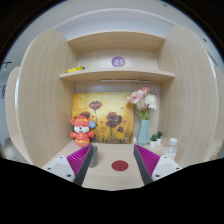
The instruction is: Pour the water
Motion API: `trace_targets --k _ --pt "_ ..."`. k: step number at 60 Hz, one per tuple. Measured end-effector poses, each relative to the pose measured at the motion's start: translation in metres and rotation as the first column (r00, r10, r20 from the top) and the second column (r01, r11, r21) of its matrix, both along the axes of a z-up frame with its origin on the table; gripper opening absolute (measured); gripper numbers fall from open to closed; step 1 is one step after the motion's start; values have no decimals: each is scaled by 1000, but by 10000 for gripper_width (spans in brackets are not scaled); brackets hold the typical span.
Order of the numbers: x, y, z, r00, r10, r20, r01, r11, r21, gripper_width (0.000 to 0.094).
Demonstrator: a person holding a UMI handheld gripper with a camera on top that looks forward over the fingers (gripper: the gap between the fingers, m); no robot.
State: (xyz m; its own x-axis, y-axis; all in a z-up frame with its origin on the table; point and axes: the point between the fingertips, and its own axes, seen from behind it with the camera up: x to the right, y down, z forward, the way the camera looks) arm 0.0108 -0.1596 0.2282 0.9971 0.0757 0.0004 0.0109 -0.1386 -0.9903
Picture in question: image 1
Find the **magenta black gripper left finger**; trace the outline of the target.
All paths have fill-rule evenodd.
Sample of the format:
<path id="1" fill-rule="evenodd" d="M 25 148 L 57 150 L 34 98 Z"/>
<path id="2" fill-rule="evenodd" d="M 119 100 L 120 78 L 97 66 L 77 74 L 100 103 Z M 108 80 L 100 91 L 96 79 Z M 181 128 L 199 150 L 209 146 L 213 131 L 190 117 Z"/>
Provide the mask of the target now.
<path id="1" fill-rule="evenodd" d="M 78 151 L 67 156 L 67 161 L 75 174 L 74 183 L 83 184 L 86 172 L 93 156 L 93 145 L 82 147 Z"/>

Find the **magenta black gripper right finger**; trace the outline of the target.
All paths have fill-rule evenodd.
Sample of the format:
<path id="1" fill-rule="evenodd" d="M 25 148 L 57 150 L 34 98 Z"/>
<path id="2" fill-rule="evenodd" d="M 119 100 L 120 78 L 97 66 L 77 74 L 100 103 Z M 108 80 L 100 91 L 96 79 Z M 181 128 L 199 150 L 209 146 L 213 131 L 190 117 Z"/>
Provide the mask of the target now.
<path id="1" fill-rule="evenodd" d="M 143 183 L 145 185 L 152 183 L 152 173 L 157 163 L 159 162 L 160 157 L 150 150 L 137 144 L 134 145 L 133 154 L 137 162 Z"/>

